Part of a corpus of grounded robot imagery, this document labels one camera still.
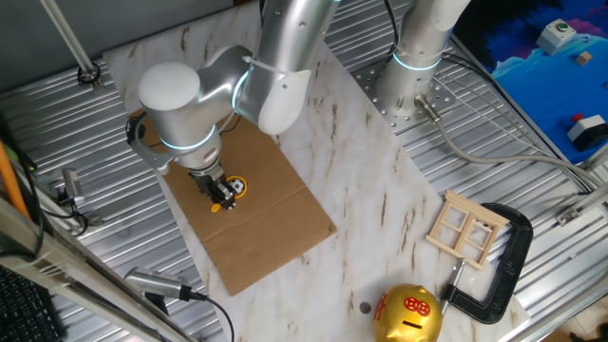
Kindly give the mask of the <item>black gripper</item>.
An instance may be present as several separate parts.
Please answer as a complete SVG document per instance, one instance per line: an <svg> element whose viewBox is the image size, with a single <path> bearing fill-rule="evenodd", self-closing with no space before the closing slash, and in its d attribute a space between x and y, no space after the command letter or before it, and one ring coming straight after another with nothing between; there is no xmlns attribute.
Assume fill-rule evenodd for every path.
<svg viewBox="0 0 608 342"><path fill-rule="evenodd" d="M190 169L189 175L199 190L207 194L213 203L219 204L224 210L232 210L236 206L237 193L226 181L219 160L214 160L205 168Z"/></svg>

